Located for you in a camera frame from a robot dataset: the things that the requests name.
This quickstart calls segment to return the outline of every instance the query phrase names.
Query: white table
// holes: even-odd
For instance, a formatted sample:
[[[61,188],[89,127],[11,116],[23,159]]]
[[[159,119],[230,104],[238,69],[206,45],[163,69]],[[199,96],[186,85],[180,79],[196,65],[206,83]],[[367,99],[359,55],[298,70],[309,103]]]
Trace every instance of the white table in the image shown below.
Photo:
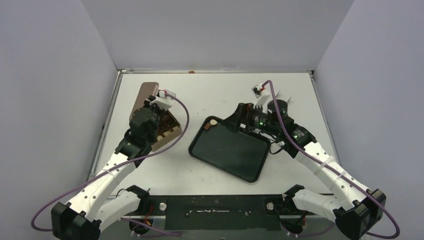
[[[327,187],[314,174],[284,151],[277,155],[268,155],[255,183],[244,182],[189,155],[188,147],[205,118],[214,115],[224,119],[235,111],[238,103],[254,102],[256,99],[251,88],[268,79],[273,81],[275,92],[280,91],[280,99],[287,100],[291,97],[288,105],[289,116],[307,128],[324,149],[334,155],[308,73],[124,74],[97,171],[109,160],[129,128],[129,115],[141,84],[158,82],[160,89],[175,92],[187,106],[190,113],[187,132],[170,150],[145,159],[122,181],[113,194],[118,189],[131,185],[143,189],[151,188],[152,195],[282,194],[295,184],[318,193],[329,193]],[[181,125],[185,126],[186,113],[177,102],[170,111]]]

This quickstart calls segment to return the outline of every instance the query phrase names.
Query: gray floor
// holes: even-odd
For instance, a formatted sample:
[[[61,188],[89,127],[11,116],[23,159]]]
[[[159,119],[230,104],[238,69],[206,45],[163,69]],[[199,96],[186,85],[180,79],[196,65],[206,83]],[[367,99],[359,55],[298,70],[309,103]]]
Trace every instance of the gray floor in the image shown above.
[[[308,229],[304,233],[316,233],[326,229],[331,222],[322,218],[311,218],[306,220]],[[165,226],[164,219],[156,219],[153,224],[154,227],[163,229]],[[134,240],[138,239],[136,236],[131,236],[128,222],[118,221],[108,227],[100,236],[100,240]],[[172,236],[155,237],[155,240],[164,239],[177,239]],[[272,239],[287,239],[285,231],[266,231],[264,229],[249,229],[249,230],[187,230],[183,231],[180,239],[184,240],[272,240]],[[334,227],[326,234],[308,237],[307,240],[348,240],[338,229]]]

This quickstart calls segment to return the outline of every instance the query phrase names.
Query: bolt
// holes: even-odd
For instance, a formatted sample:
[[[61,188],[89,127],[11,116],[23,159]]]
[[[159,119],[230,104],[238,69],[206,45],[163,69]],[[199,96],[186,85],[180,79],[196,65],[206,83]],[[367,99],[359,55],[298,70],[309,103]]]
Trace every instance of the bolt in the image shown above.
[[[266,204],[266,209],[271,210],[271,211],[274,210],[274,203],[268,202]]]
[[[161,211],[165,211],[165,209],[167,209],[167,204],[166,204],[166,203],[164,203],[164,202],[161,202],[161,203],[159,204],[159,210],[161,210]]]

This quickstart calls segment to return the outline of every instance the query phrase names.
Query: gray wall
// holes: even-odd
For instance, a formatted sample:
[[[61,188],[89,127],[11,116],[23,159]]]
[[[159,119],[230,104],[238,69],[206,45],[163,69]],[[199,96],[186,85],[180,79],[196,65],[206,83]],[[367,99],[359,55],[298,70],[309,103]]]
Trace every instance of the gray wall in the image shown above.
[[[315,79],[341,164],[423,239],[424,1],[356,0]],[[392,234],[387,217],[375,233]]]
[[[354,0],[82,0],[119,69],[317,67]]]
[[[51,238],[30,219],[87,179],[116,75],[79,0],[1,1],[1,239]]]

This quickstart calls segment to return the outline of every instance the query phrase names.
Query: purple cable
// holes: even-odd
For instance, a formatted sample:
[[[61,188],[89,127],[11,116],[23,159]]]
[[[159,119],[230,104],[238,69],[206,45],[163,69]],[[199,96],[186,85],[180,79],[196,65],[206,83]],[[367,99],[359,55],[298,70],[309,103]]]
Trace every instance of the purple cable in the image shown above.
[[[183,235],[179,231],[171,231],[171,232],[169,232],[169,231],[162,231],[160,229],[157,229],[157,228],[154,228],[152,226],[149,226],[149,225],[147,225],[147,224],[145,224],[145,223],[143,223],[141,221],[136,221],[136,220],[131,219],[131,218],[121,217],[120,219],[121,220],[124,220],[124,221],[131,222],[133,224],[136,224],[136,226],[134,226],[132,228],[132,230],[131,230],[132,232],[134,232],[136,230],[136,228],[138,228],[138,227],[144,227],[144,228],[148,228],[148,229],[151,229],[153,231],[156,231],[156,232],[160,233],[160,234],[157,234],[157,235],[150,235],[150,236],[140,235],[140,238],[155,238],[155,237],[160,237],[160,236],[163,236],[163,235],[168,235],[168,236],[172,236],[172,237],[181,237]]]
[[[157,151],[157,152],[155,152],[155,153],[152,153],[152,154],[146,155],[146,156],[141,156],[141,157],[137,157],[137,158],[134,158],[134,159],[131,159],[131,160],[128,160],[128,161],[122,162],[122,163],[120,163],[120,164],[118,164],[118,165],[116,165],[116,166],[114,166],[114,167],[111,167],[111,168],[109,169],[109,171],[110,171],[110,172],[111,172],[111,171],[113,171],[113,170],[115,170],[115,169],[117,169],[117,168],[120,168],[120,167],[122,167],[122,166],[124,166],[124,165],[130,164],[130,163],[133,163],[133,162],[135,162],[135,161],[139,161],[139,160],[143,160],[143,159],[146,159],[146,158],[150,158],[150,157],[153,157],[153,156],[159,155],[159,154],[161,154],[161,153],[165,152],[166,150],[168,150],[168,149],[172,148],[172,147],[173,147],[175,144],[177,144],[177,143],[178,143],[178,141],[180,141],[180,139],[184,136],[184,134],[186,133],[187,127],[189,126],[189,122],[190,122],[189,110],[187,109],[186,105],[184,105],[184,103],[183,103],[183,102],[181,102],[178,98],[176,98],[176,97],[174,97],[174,96],[172,96],[172,95],[169,95],[169,94],[167,94],[167,93],[165,93],[165,96],[170,97],[170,98],[174,99],[176,102],[178,102],[178,103],[179,103],[179,104],[180,104],[180,105],[184,108],[185,113],[187,114],[187,123],[185,124],[185,127],[184,127],[184,129],[182,130],[181,135],[180,135],[180,136],[178,136],[178,138],[177,138],[177,139],[176,139],[176,140],[175,140],[175,141],[174,141],[171,145],[169,145],[169,146],[165,147],[164,149],[162,149],[162,150],[160,150],[160,151]],[[83,183],[83,184],[81,184],[81,185],[77,186],[76,188],[71,189],[71,190],[69,190],[69,191],[67,191],[67,192],[63,193],[62,195],[60,195],[60,196],[56,197],[55,199],[53,199],[53,200],[49,201],[48,203],[46,203],[46,204],[45,204],[44,206],[42,206],[42,207],[41,207],[41,208],[40,208],[40,209],[39,209],[39,210],[38,210],[38,211],[34,214],[34,216],[32,217],[32,219],[31,219],[31,227],[32,227],[34,230],[37,230],[37,231],[40,231],[40,232],[52,232],[52,231],[53,231],[53,229],[51,229],[51,228],[42,228],[42,227],[38,227],[38,226],[36,226],[35,221],[36,221],[37,217],[40,215],[40,213],[41,213],[42,211],[44,211],[44,210],[45,210],[48,206],[50,206],[50,205],[54,204],[55,202],[59,201],[61,198],[65,197],[65,196],[67,196],[67,195],[69,195],[69,194],[71,194],[71,193],[73,193],[73,192],[77,192],[77,191],[79,191],[80,189],[84,188],[84,187],[85,187],[85,186],[87,186],[88,184],[91,184],[92,182],[96,181],[97,179],[99,179],[99,178],[103,177],[103,176],[104,176],[104,175],[106,175],[106,174],[108,174],[108,172],[107,172],[107,171],[104,171],[104,172],[100,173],[99,175],[97,175],[97,176],[93,177],[92,179],[90,179],[90,180],[86,181],[85,183]]]
[[[335,226],[335,224],[331,224],[329,227],[327,227],[325,230],[320,231],[320,232],[315,232],[315,233],[306,233],[306,234],[294,234],[289,232],[283,225],[281,225],[282,229],[284,229],[286,232],[288,232],[290,235],[292,236],[298,236],[298,237],[315,237],[318,235],[323,235],[326,234],[328,231],[330,231],[331,229],[333,229]]]
[[[273,86],[273,82],[271,80],[267,80],[266,82],[264,82],[262,84],[262,87],[264,87],[266,84],[269,84],[270,86],[270,90],[271,90],[271,95],[272,95],[272,101],[275,105],[275,109],[280,109],[278,107],[278,103],[277,103],[277,98],[276,98],[276,94],[274,92],[274,86]],[[277,114],[278,117],[278,121],[279,124],[281,125],[282,131],[284,132],[285,137],[288,139],[288,141],[302,154],[304,154],[306,157],[310,158],[312,161],[318,163],[318,164],[322,164],[322,162],[318,159],[316,159],[315,157],[309,155],[307,152],[305,152],[301,147],[299,147],[295,141],[293,141],[293,139],[290,137],[289,133],[287,132],[286,126],[284,126],[283,123],[283,118],[281,117],[281,114],[278,113]],[[373,203],[375,203],[386,215],[387,217],[390,219],[390,221],[393,223],[394,228],[396,229],[396,233],[391,235],[391,236],[384,236],[384,235],[378,235],[375,233],[371,233],[371,232],[367,232],[367,235],[376,237],[376,238],[380,238],[380,239],[395,239],[397,237],[399,237],[399,235],[401,234],[401,229],[399,228],[398,223],[395,221],[395,219],[393,218],[393,216],[386,210],[386,208],[381,205],[381,203],[379,203],[373,196],[371,196],[368,192],[366,192],[365,190],[363,190],[362,188],[360,188],[356,183],[354,183],[353,181],[351,181],[349,178],[345,177],[344,175],[341,175],[340,172],[338,172],[336,169],[334,169],[333,167],[329,166],[329,165],[325,165],[325,167],[327,169],[329,169],[330,171],[332,171],[333,173],[337,174],[338,176],[341,176],[341,178],[343,180],[345,180],[346,182],[348,182],[349,184],[351,184],[352,186],[354,186],[356,189],[358,189],[361,193],[363,193],[365,196],[367,196]]]

